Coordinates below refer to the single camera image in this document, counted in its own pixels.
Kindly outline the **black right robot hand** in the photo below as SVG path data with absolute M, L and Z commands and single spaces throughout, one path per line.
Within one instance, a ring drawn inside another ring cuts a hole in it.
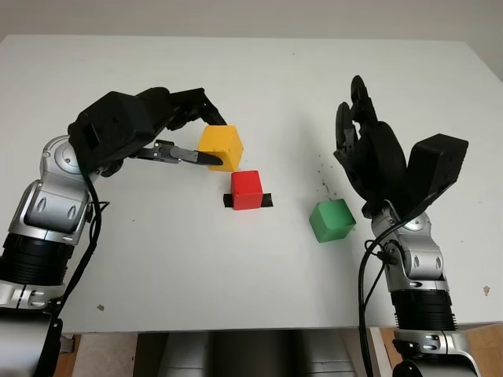
M 365 201 L 362 213 L 372 218 L 391 201 L 406 173 L 406 159 L 392 128 L 377 118 L 361 76 L 351 80 L 351 103 L 336 112 L 336 150 L 351 186 Z

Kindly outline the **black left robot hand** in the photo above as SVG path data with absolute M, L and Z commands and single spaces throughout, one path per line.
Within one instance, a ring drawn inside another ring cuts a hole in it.
M 180 130 L 187 123 L 203 120 L 212 126 L 225 126 L 226 121 L 210 102 L 204 89 L 198 88 L 171 93 L 163 87 L 154 87 L 138 94 L 153 121 L 154 135 L 163 130 Z M 206 152 L 189 150 L 172 141 L 156 139 L 151 148 L 140 148 L 133 158 L 163 163 L 191 163 L 207 167 L 221 167 L 223 161 Z

